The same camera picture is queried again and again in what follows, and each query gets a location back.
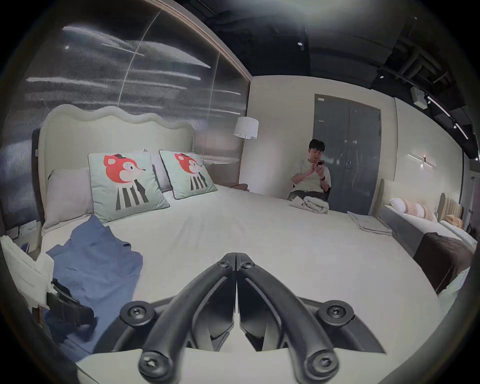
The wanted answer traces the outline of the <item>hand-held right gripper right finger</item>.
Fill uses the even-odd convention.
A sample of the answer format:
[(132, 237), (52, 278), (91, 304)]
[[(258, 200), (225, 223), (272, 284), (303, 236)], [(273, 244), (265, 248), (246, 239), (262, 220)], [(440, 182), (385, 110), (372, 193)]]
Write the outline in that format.
[(339, 372), (335, 349), (386, 354), (342, 300), (296, 296), (247, 254), (236, 253), (240, 327), (256, 351), (287, 349), (297, 382), (328, 382)]

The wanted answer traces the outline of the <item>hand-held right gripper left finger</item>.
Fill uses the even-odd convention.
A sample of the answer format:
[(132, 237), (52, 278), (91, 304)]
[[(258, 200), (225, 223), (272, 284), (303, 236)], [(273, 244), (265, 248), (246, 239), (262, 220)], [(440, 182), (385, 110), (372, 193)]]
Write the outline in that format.
[(186, 348), (219, 352), (234, 326), (236, 253), (227, 253), (177, 295), (131, 301), (112, 322), (112, 352), (141, 349), (146, 381), (179, 381)]

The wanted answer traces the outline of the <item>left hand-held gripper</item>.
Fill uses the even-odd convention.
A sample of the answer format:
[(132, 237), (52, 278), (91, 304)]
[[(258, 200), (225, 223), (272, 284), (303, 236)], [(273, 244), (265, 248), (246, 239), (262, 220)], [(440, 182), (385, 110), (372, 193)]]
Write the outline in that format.
[(11, 277), (30, 310), (49, 309), (59, 320), (74, 326), (93, 323), (93, 309), (82, 305), (69, 288), (53, 279), (54, 261), (50, 255), (42, 252), (34, 261), (10, 237), (0, 239)]

